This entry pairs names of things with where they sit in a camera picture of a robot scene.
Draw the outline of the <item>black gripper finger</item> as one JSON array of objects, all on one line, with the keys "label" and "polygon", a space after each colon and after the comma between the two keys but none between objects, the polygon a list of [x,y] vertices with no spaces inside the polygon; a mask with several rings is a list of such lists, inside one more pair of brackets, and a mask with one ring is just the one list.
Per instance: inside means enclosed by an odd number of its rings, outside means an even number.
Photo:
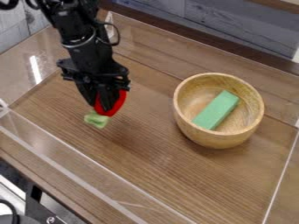
[{"label": "black gripper finger", "polygon": [[103,86],[101,89],[101,108],[105,112],[117,112],[122,106],[123,91],[114,87]]},{"label": "black gripper finger", "polygon": [[98,84],[97,83],[77,83],[75,87],[87,105],[93,107],[98,100]]}]

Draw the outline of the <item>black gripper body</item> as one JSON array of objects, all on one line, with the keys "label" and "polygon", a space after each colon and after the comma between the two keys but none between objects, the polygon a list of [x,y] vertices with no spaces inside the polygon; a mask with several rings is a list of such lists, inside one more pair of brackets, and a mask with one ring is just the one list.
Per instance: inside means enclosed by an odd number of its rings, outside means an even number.
[{"label": "black gripper body", "polygon": [[99,86],[129,90],[127,69],[113,60],[110,44],[82,43],[62,47],[69,57],[57,61],[57,67],[62,79],[73,81],[78,91],[95,91]]}]

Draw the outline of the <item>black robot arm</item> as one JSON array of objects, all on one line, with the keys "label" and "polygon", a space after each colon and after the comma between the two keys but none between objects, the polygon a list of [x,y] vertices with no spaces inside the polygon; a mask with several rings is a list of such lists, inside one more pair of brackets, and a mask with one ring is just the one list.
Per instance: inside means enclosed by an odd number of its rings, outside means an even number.
[{"label": "black robot arm", "polygon": [[34,0],[59,34],[69,57],[55,62],[65,81],[75,84],[87,105],[102,116],[121,108],[129,90],[127,69],[113,60],[109,22],[97,20],[97,0]]}]

